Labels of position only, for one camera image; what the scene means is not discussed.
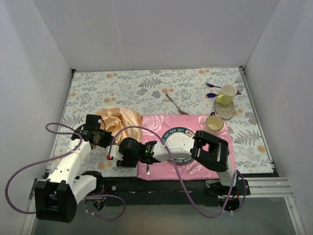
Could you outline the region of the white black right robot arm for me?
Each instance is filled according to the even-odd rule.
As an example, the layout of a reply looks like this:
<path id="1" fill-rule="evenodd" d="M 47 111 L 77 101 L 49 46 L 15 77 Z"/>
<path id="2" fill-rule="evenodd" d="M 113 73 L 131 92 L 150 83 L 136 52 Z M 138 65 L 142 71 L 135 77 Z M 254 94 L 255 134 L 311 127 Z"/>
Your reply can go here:
<path id="1" fill-rule="evenodd" d="M 135 139 L 125 138 L 119 145 L 114 145 L 113 139 L 106 148 L 107 157 L 117 159 L 117 164 L 124 167 L 135 167 L 138 162 L 152 165 L 167 160 L 174 163 L 176 158 L 191 158 L 217 173 L 224 193 L 231 195 L 239 189 L 227 141 L 198 130 L 193 137 L 168 143 L 156 132 L 147 128 L 143 130 L 156 136 L 159 141 L 142 144 Z"/>

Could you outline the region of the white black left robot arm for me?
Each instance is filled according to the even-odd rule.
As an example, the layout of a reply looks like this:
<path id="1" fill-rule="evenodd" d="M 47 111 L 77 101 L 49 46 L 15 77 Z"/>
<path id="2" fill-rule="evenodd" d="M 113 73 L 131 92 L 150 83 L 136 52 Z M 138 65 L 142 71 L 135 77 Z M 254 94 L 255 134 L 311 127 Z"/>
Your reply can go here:
<path id="1" fill-rule="evenodd" d="M 92 148 L 96 145 L 106 148 L 113 139 L 111 132 L 100 128 L 103 123 L 101 116 L 87 115 L 85 124 L 71 137 L 69 155 L 62 158 L 46 180 L 36 184 L 34 193 L 38 219 L 69 223 L 85 196 L 89 193 L 98 196 L 103 192 L 100 172 L 88 171 L 76 179 Z"/>

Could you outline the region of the peach satin napkin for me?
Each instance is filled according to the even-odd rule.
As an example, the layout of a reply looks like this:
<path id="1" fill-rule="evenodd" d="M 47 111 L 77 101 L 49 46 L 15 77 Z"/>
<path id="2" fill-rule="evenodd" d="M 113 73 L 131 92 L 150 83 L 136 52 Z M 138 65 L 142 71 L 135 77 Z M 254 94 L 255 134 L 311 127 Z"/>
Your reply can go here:
<path id="1" fill-rule="evenodd" d="M 126 108 L 110 106 L 97 111 L 95 114 L 102 117 L 104 122 L 101 123 L 100 128 L 111 132 L 112 135 L 116 137 L 116 144 L 120 145 L 125 138 L 132 138 L 141 142 L 143 134 L 142 130 L 139 128 L 124 130 L 117 136 L 117 133 L 125 127 L 142 125 L 142 115 L 138 112 Z"/>

